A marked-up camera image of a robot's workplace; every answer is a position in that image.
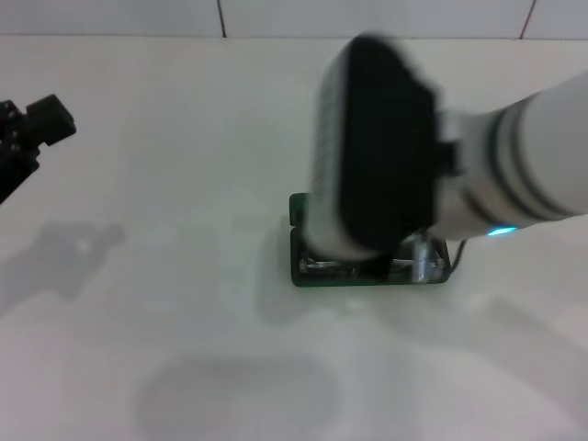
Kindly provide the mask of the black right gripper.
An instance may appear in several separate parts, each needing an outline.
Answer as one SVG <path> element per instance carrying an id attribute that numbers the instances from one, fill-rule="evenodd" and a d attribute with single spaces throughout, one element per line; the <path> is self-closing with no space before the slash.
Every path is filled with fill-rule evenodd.
<path id="1" fill-rule="evenodd" d="M 364 279 L 388 279 L 392 261 L 392 254 L 382 254 L 363 261 L 358 265 L 358 276 Z"/>

